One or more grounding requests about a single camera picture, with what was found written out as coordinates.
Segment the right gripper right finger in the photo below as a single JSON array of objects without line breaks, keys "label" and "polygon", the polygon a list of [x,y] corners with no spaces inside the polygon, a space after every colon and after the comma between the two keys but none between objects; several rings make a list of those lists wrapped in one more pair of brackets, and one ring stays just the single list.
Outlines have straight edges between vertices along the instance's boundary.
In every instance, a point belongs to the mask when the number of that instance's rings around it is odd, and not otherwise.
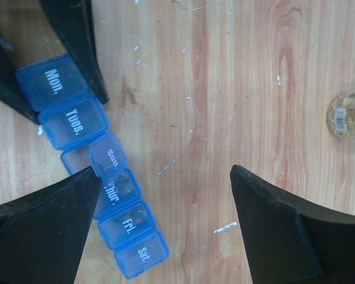
[{"label": "right gripper right finger", "polygon": [[355,283],[355,215],[235,165],[231,188],[254,283]]}]

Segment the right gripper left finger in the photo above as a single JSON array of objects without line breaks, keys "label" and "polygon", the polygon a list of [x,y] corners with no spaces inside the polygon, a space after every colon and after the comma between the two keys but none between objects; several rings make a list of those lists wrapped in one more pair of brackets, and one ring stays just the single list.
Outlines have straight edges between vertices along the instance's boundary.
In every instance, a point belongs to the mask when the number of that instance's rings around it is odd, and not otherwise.
[{"label": "right gripper left finger", "polygon": [[91,167],[0,205],[0,283],[73,283],[102,181]]}]

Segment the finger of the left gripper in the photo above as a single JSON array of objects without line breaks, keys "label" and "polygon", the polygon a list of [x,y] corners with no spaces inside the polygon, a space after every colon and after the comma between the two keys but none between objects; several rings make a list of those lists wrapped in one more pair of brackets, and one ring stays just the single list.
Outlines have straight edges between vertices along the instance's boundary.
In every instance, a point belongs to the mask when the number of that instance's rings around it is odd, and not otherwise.
[{"label": "finger of the left gripper", "polygon": [[0,101],[29,121],[39,125],[38,112],[31,108],[22,94],[15,78],[15,71],[14,63],[0,44]]},{"label": "finger of the left gripper", "polygon": [[93,94],[106,104],[109,96],[96,54],[92,2],[41,0],[40,5]]}]

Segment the blue weekly pill organizer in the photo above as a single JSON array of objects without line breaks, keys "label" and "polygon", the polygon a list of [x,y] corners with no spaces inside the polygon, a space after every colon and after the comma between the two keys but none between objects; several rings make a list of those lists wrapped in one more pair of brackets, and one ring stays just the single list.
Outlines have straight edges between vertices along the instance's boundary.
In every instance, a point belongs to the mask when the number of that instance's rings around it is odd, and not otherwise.
[{"label": "blue weekly pill organizer", "polygon": [[134,278],[165,260],[168,246],[121,144],[70,55],[21,67],[15,78],[68,173],[90,167],[102,181],[93,218],[123,275]]}]

